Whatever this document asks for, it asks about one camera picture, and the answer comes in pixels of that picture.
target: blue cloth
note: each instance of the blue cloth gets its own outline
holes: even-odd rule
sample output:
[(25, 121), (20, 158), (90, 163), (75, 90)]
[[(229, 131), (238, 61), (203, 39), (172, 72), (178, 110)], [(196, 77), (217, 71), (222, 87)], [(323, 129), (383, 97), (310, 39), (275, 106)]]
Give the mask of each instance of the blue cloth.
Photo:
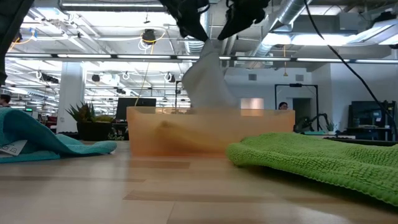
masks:
[(86, 146), (80, 141), (55, 135), (27, 113), (12, 108), (0, 109), (0, 146), (27, 140), (16, 157), (0, 158), (0, 163), (59, 159), (62, 156), (108, 154), (116, 149), (114, 141), (96, 142)]

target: green microfiber cloth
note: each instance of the green microfiber cloth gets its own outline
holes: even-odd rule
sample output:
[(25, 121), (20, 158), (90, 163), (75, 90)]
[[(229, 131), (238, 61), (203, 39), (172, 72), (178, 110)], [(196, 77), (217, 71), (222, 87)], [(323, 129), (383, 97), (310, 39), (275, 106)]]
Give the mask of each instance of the green microfiber cloth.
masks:
[(0, 108), (0, 146), (27, 140), (15, 157), (0, 157), (0, 163), (59, 159), (62, 156), (108, 154), (116, 149), (113, 141), (86, 146), (62, 134), (55, 135), (27, 113), (12, 108)]
[(237, 166), (267, 166), (357, 190), (398, 206), (398, 145), (363, 146), (293, 133), (267, 133), (230, 144)]

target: wooden table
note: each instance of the wooden table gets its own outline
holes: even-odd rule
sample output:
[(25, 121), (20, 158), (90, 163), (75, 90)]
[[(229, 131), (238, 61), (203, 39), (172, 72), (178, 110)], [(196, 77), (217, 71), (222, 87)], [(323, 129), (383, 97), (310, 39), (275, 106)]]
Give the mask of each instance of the wooden table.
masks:
[(359, 193), (226, 159), (116, 153), (0, 164), (0, 223), (398, 223)]

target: potted plant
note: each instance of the potted plant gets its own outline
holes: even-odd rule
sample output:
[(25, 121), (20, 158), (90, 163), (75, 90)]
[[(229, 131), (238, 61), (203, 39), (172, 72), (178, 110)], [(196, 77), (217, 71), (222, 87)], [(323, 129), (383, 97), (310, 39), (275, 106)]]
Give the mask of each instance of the potted plant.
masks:
[(335, 135), (335, 127), (336, 125), (332, 121), (329, 121), (329, 124), (326, 125), (328, 134)]
[(71, 105), (67, 112), (77, 121), (79, 136), (85, 141), (108, 140), (108, 134), (112, 129), (112, 117), (95, 116), (92, 103), (81, 103), (74, 108)]

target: person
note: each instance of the person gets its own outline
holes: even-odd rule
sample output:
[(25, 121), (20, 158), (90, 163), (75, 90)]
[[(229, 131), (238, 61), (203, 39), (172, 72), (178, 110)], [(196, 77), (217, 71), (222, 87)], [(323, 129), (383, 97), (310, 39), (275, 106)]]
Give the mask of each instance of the person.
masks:
[(0, 95), (0, 105), (2, 107), (10, 107), (9, 103), (11, 101), (11, 96), (7, 94)]
[(279, 103), (279, 109), (280, 110), (287, 110), (289, 107), (287, 106), (286, 102), (280, 102)]

